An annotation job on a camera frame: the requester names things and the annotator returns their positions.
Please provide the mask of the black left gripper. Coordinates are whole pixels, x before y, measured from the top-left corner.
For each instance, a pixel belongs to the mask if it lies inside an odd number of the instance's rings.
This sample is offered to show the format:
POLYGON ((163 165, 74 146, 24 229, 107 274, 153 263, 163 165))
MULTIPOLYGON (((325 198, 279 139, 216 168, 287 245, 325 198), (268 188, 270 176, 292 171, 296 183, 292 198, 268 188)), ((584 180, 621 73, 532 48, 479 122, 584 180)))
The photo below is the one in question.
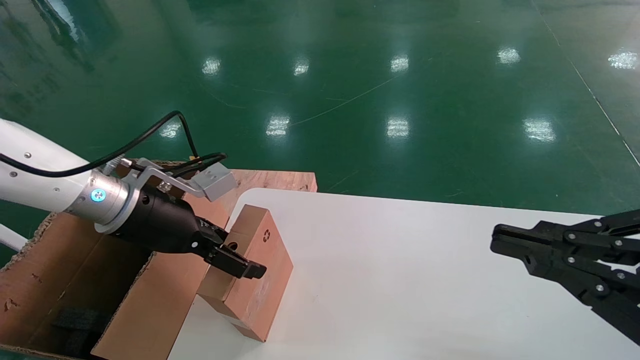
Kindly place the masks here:
POLYGON ((260 280, 267 270, 240 255, 238 245, 227 241, 229 233, 197 216, 188 202, 149 185, 142 187, 131 214, 110 235, 153 252, 199 255, 238 279, 260 280))

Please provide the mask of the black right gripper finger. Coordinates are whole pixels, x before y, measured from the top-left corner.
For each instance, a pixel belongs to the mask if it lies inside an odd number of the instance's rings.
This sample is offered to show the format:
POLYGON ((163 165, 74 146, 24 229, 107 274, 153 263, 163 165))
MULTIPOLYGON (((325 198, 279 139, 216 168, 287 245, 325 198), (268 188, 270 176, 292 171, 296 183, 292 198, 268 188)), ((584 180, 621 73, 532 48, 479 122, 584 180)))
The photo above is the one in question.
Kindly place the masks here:
POLYGON ((498 224, 493 229, 491 251, 523 260, 556 250, 565 256, 634 266, 639 263, 639 240, 634 237, 639 234, 639 225, 638 209, 573 225, 539 221, 533 228, 521 228, 498 224))
POLYGON ((560 241, 492 239, 492 252, 519 259, 531 276, 561 285, 574 298, 640 344, 639 275, 573 252, 560 241))

